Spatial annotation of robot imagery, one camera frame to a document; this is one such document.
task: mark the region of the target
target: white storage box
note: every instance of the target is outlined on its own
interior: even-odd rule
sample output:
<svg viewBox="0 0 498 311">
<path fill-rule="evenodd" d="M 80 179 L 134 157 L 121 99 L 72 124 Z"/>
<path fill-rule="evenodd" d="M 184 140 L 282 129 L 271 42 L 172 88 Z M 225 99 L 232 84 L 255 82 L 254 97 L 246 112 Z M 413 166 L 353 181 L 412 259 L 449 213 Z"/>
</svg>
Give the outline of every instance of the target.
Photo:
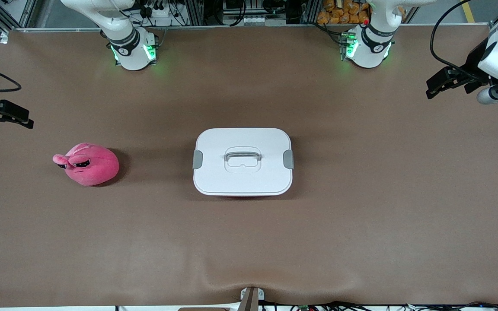
<svg viewBox="0 0 498 311">
<path fill-rule="evenodd" d="M 277 128 L 212 128 L 199 135 L 193 183 L 200 193 L 268 197 L 286 192 L 293 179 L 288 134 Z"/>
</svg>

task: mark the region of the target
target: plush toy ear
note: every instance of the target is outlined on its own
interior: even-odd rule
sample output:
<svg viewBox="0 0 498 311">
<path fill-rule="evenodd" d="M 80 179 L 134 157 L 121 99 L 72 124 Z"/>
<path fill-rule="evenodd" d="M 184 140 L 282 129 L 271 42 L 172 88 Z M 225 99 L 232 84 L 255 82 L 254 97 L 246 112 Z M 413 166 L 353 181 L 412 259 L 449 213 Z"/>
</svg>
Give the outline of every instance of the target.
<svg viewBox="0 0 498 311">
<path fill-rule="evenodd" d="M 89 157 L 85 154 L 78 154 L 77 156 L 73 155 L 72 157 L 69 157 L 69 163 L 71 165 L 75 165 L 78 163 L 85 163 L 88 160 L 89 160 Z"/>
<path fill-rule="evenodd" d="M 67 157 L 63 154 L 55 154 L 53 156 L 53 162 L 55 162 L 56 165 L 67 165 L 69 163 Z"/>
</svg>

